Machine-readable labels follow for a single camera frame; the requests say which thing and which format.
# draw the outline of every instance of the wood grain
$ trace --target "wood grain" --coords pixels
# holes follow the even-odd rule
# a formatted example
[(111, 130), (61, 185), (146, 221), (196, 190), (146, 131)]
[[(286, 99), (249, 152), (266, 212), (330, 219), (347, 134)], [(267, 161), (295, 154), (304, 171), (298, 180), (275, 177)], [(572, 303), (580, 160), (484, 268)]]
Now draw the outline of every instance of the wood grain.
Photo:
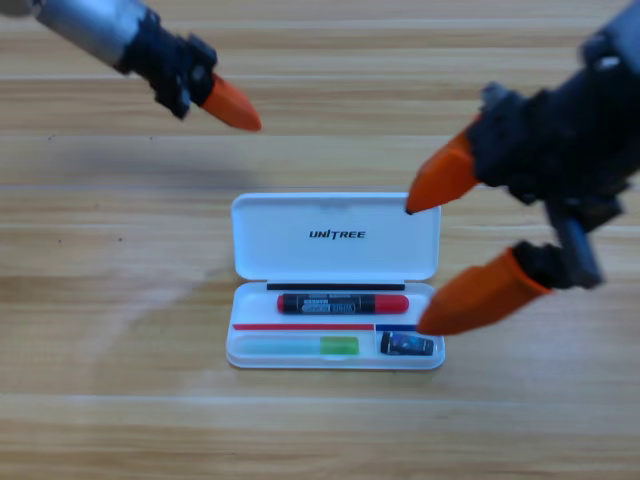
[[(238, 370), (229, 207), (405, 191), (491, 80), (531, 93), (622, 0), (149, 3), (219, 49), (265, 130), (184, 122), (32, 21), (0, 19), (0, 477), (637, 479), (640, 192), (594, 237), (608, 283), (448, 340), (431, 373)], [(443, 210), (441, 286), (538, 207)]]

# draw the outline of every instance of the black strip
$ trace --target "black strip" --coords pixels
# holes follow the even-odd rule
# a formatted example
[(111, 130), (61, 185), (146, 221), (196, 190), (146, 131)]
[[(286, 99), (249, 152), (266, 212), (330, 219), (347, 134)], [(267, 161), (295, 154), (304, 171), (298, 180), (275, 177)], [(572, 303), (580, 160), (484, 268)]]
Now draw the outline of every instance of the black strip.
[(402, 291), (404, 283), (267, 283), (267, 290), (380, 290)]

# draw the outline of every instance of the orange fingertip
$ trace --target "orange fingertip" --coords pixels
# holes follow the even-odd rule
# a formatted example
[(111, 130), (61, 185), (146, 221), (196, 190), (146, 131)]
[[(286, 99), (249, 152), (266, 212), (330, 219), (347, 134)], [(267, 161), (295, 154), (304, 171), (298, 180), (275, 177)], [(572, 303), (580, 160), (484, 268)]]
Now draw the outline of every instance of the orange fingertip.
[(428, 159), (409, 189), (407, 213), (417, 213), (462, 197), (478, 184), (467, 129)]
[(418, 322), (417, 331), (456, 335), (486, 327), (551, 293), (527, 276), (508, 249), (483, 267), (465, 270), (441, 288)]
[(261, 130), (260, 116), (247, 96), (215, 73), (213, 80), (213, 90), (200, 108), (231, 127), (251, 132)]

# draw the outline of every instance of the white plastic case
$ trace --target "white plastic case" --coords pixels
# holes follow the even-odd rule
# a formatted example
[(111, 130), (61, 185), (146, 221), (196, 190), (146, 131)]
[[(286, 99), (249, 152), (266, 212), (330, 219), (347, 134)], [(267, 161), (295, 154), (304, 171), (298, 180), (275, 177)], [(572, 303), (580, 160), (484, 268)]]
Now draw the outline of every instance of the white plastic case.
[[(404, 210), (404, 193), (254, 193), (233, 202), (236, 271), (227, 359), (241, 368), (430, 370), (445, 359), (443, 337), (415, 325), (438, 266), (440, 208)], [(327, 285), (336, 285), (327, 290)], [(401, 314), (283, 314), (283, 293), (401, 294)], [(384, 332), (433, 342), (431, 355), (381, 352)], [(334, 337), (358, 351), (321, 353)]]

